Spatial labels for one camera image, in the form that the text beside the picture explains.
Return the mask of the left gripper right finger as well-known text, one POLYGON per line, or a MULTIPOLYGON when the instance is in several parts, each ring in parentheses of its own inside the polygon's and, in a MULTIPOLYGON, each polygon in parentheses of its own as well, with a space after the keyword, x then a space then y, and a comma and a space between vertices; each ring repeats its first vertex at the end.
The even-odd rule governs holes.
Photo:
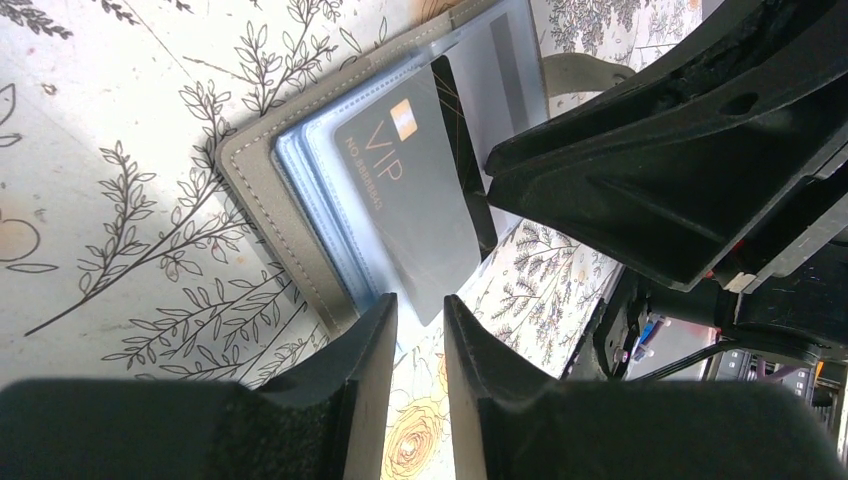
POLYGON ((843 479, 822 425, 763 383, 561 381, 444 300, 459 479, 843 479))

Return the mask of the black VIP card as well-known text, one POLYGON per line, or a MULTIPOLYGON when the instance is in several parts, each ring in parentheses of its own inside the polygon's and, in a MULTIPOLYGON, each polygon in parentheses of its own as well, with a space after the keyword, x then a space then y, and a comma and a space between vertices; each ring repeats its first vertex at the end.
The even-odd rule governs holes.
POLYGON ((333 133, 407 304, 430 324, 498 235, 449 58, 369 96, 333 133))

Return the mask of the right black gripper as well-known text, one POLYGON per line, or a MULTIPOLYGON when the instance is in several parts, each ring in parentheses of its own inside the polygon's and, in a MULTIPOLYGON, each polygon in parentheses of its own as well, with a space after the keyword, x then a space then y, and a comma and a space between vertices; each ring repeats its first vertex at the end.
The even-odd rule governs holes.
POLYGON ((564 379, 624 378, 668 319, 716 339, 647 380, 702 362, 744 379, 756 358, 780 381, 847 361, 845 2, 725 1, 485 170, 492 205, 639 273, 615 278, 564 379))

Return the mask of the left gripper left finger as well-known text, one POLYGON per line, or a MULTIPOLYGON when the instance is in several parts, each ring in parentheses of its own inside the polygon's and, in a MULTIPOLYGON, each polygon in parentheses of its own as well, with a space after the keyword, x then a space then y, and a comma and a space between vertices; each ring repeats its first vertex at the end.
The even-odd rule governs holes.
POLYGON ((5 479, 376 479, 397 299, 257 389, 36 379, 1 393, 5 479))

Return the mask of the grey leather card holder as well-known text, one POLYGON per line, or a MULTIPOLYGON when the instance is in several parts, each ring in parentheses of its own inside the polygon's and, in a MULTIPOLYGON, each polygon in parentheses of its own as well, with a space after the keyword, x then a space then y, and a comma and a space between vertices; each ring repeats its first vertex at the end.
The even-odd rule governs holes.
POLYGON ((526 1, 462 1, 272 108, 223 142, 234 194, 332 336, 382 295, 426 327, 517 222, 484 166, 565 94, 633 75, 543 55, 526 1))

